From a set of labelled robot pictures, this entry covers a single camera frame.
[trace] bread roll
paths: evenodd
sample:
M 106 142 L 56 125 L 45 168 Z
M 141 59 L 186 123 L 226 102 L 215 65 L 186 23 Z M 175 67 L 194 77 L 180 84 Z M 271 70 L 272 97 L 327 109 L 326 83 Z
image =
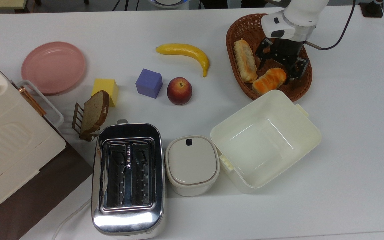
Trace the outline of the bread roll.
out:
M 279 67 L 271 68 L 253 82 L 253 91 L 263 95 L 270 90 L 279 88 L 287 78 L 287 74 Z
M 253 52 L 248 43 L 241 39 L 233 43 L 236 66 L 238 67 L 241 80 L 251 83 L 257 79 L 257 67 L 254 62 Z

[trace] appliance handle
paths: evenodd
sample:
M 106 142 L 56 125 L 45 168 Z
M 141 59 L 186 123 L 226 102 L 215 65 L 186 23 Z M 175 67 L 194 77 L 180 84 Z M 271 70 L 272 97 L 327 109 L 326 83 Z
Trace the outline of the appliance handle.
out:
M 23 81 L 17 83 L 17 87 L 20 87 L 23 85 L 28 85 L 29 87 L 31 87 L 50 106 L 50 108 L 52 108 L 53 111 L 56 112 L 56 114 L 59 116 L 59 119 L 57 122 L 52 123 L 52 124 L 55 128 L 60 127 L 62 125 L 62 123 L 64 122 L 64 117 L 61 114 L 61 112 L 58 111 L 58 109 L 29 80 L 23 80 Z

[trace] wire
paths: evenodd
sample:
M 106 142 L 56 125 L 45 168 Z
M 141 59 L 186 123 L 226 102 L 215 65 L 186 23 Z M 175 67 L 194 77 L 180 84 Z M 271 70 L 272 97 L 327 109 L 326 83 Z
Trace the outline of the wire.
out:
M 91 198 L 88 199 L 87 202 L 85 202 L 81 207 L 79 207 L 76 211 L 74 211 L 72 214 L 69 215 L 63 222 L 60 223 L 59 227 L 57 228 L 56 232 L 53 235 L 53 238 L 51 240 L 55 240 L 57 237 L 57 234 L 59 233 L 60 229 L 63 227 L 63 225 L 69 221 L 73 216 L 75 216 L 77 213 L 79 213 L 83 208 L 85 208 L 89 203 L 91 202 Z
M 349 21 L 351 20 L 351 17 L 352 17 L 352 14 L 353 14 L 353 10 L 355 9 L 355 3 L 356 3 L 356 0 L 353 0 L 352 2 L 352 10 L 351 10 L 351 13 L 349 14 L 349 18 L 346 22 L 346 25 L 345 25 L 345 28 L 343 29 L 343 32 L 342 32 L 342 35 L 340 35 L 340 38 L 339 40 L 331 47 L 321 47 L 320 50 L 329 50 L 329 49 L 332 49 L 333 47 L 337 46 L 337 44 L 340 43 L 340 41 L 342 40 L 343 38 L 343 35 L 345 35 L 345 32 L 346 32 L 346 28 L 348 28 L 348 25 L 349 25 Z
M 124 8 L 124 11 L 126 11 L 128 8 L 128 0 L 125 1 L 125 8 Z
M 112 11 L 114 11 L 114 10 L 116 9 L 116 7 L 118 6 L 118 4 L 119 4 L 120 1 L 121 1 L 121 0 L 118 0 L 118 1 L 116 2 L 116 4 L 115 4 L 115 6 L 113 7 Z

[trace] toaster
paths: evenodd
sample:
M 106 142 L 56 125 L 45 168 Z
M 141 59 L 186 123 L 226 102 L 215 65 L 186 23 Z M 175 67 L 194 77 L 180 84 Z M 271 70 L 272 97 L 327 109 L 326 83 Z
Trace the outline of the toaster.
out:
M 97 138 L 92 221 L 117 239 L 146 239 L 165 227 L 165 167 L 158 130 L 147 123 L 106 127 Z

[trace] pink plate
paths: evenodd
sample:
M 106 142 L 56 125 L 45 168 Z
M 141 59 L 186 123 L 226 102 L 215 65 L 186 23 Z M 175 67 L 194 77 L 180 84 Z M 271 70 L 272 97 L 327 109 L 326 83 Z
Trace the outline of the pink plate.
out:
M 35 48 L 22 64 L 23 80 L 31 81 L 42 94 L 57 94 L 75 85 L 85 71 L 81 51 L 66 42 L 50 42 Z

